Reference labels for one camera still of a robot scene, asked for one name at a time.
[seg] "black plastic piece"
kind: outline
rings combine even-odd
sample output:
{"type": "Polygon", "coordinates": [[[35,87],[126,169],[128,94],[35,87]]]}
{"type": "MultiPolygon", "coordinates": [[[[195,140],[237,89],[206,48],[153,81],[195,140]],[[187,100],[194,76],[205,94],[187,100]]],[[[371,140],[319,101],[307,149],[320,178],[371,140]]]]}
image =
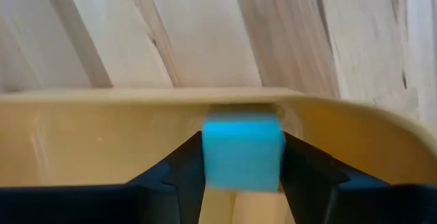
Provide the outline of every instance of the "black plastic piece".
{"type": "Polygon", "coordinates": [[[391,186],[285,138],[281,183],[296,224],[437,223],[435,186],[391,186]]]}
{"type": "Polygon", "coordinates": [[[127,184],[0,188],[0,223],[198,223],[201,133],[127,184]]]}

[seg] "wood grain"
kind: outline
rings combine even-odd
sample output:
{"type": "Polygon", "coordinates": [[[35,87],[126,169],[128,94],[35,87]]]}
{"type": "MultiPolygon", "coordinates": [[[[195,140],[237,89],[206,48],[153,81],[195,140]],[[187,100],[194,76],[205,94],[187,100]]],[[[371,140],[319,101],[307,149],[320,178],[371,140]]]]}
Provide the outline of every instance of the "wood grain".
{"type": "Polygon", "coordinates": [[[92,87],[112,87],[96,47],[73,0],[51,0],[76,49],[92,87]]]}
{"type": "Polygon", "coordinates": [[[318,0],[239,0],[265,86],[338,97],[318,0]]]}
{"type": "Polygon", "coordinates": [[[150,26],[151,34],[149,37],[155,42],[156,48],[159,50],[164,65],[170,75],[170,79],[173,82],[173,86],[181,87],[179,74],[183,73],[179,73],[174,65],[176,61],[175,53],[173,52],[169,36],[160,19],[154,0],[138,0],[137,6],[144,20],[150,26]]]}
{"type": "Polygon", "coordinates": [[[437,124],[435,0],[406,0],[408,80],[417,88],[421,120],[437,124]]]}
{"type": "Polygon", "coordinates": [[[115,87],[172,87],[137,0],[73,0],[115,87]]]}
{"type": "Polygon", "coordinates": [[[0,92],[39,88],[41,84],[27,63],[19,43],[0,16],[0,92]]]}
{"type": "Polygon", "coordinates": [[[232,223],[284,223],[291,216],[284,193],[238,193],[234,204],[232,223]]]}
{"type": "Polygon", "coordinates": [[[22,67],[25,66],[24,59],[28,65],[24,67],[28,70],[16,73],[25,75],[22,81],[17,81],[17,87],[91,86],[79,56],[49,0],[0,0],[0,15],[0,27],[3,32],[8,31],[0,36],[3,47],[12,47],[15,48],[12,51],[16,51],[12,53],[14,58],[3,61],[14,61],[18,57],[17,61],[21,61],[22,67]],[[26,79],[37,79],[36,86],[30,83],[23,86],[26,79]]]}
{"type": "Polygon", "coordinates": [[[237,0],[154,0],[183,87],[260,86],[237,0]]]}
{"type": "Polygon", "coordinates": [[[391,0],[323,0],[342,98],[400,92],[404,55],[391,0]]]}
{"type": "Polygon", "coordinates": [[[381,108],[406,117],[419,120],[419,95],[416,88],[408,88],[400,92],[395,92],[389,95],[374,98],[373,103],[381,108]]]}
{"type": "MultiPolygon", "coordinates": [[[[0,145],[16,152],[8,155],[15,163],[27,157],[14,149],[17,141],[28,148],[40,141],[43,146],[35,146],[35,153],[48,162],[42,168],[47,174],[41,175],[47,184],[128,180],[200,129],[215,104],[247,100],[278,110],[285,107],[286,113],[295,111],[303,139],[367,173],[392,183],[437,180],[435,137],[412,120],[374,107],[296,95],[287,89],[219,89],[221,99],[210,95],[213,89],[70,92],[0,96],[0,145]]],[[[278,116],[285,130],[294,130],[296,124],[284,119],[289,114],[278,116]]],[[[19,170],[9,171],[14,172],[20,175],[19,170]]]]}
{"type": "Polygon", "coordinates": [[[38,112],[26,105],[11,113],[6,111],[8,108],[11,107],[0,108],[2,117],[11,126],[6,128],[5,122],[0,126],[0,174],[8,176],[2,177],[0,186],[40,185],[44,181],[44,168],[41,167],[44,161],[36,156],[34,136],[28,133],[35,132],[38,112]]]}

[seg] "wooden surface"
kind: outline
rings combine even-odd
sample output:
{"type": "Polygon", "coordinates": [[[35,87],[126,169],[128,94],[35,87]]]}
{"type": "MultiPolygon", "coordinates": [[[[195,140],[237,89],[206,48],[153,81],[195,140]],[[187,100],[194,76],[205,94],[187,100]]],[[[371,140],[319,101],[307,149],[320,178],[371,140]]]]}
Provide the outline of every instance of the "wooden surface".
{"type": "MultiPolygon", "coordinates": [[[[436,8],[437,0],[0,0],[0,92],[288,87],[433,126],[436,8]]],[[[117,95],[141,101],[132,92],[117,95]]],[[[280,207],[249,216],[261,208],[250,203],[276,206],[282,195],[211,194],[223,212],[203,216],[209,223],[291,219],[280,207]]]]}
{"type": "MultiPolygon", "coordinates": [[[[436,138],[412,120],[288,89],[237,88],[0,96],[0,185],[125,182],[201,129],[214,105],[248,102],[270,106],[285,131],[387,182],[437,182],[436,138]]],[[[201,213],[202,223],[286,218],[285,199],[272,193],[209,190],[201,213]]]]}

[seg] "sponge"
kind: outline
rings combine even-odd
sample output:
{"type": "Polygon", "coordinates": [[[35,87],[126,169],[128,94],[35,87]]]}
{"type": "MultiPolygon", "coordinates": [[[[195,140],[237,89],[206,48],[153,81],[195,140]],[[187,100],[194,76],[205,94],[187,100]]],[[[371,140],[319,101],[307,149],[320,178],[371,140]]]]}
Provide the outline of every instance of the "sponge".
{"type": "Polygon", "coordinates": [[[202,146],[207,186],[278,191],[285,137],[274,114],[211,115],[203,124],[202,146]]]}

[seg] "blue cube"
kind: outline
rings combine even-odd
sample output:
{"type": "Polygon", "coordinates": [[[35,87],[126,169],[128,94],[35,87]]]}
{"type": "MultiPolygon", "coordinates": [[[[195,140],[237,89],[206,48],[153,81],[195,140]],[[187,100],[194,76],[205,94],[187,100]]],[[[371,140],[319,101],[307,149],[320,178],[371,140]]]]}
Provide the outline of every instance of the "blue cube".
{"type": "Polygon", "coordinates": [[[275,115],[211,115],[202,143],[207,186],[278,191],[285,137],[275,115]]]}

